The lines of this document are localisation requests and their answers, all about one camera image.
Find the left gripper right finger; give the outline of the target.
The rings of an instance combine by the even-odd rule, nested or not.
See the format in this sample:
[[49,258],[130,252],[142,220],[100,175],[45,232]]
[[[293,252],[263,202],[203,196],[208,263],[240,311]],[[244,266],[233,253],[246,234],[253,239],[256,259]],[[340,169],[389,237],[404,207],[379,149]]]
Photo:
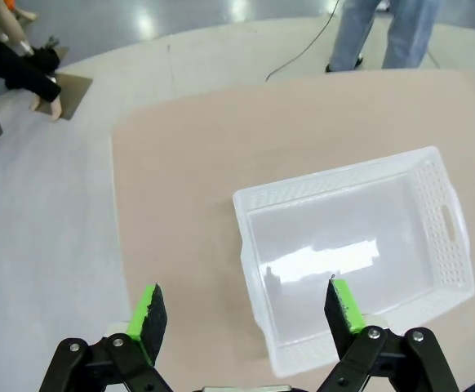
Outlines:
[[459,389],[431,330],[416,327],[400,336],[366,324],[343,279],[329,280],[324,313],[339,362],[320,391],[363,391],[372,377],[387,379],[400,392]]

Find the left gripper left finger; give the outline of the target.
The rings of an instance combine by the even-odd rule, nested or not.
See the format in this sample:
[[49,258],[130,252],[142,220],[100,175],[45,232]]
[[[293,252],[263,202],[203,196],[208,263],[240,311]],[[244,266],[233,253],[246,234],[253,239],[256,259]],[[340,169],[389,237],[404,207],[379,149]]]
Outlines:
[[148,286],[123,332],[113,332],[94,345],[66,338],[55,349],[41,391],[105,391],[123,385],[127,391],[170,391],[155,368],[167,324],[162,289]]

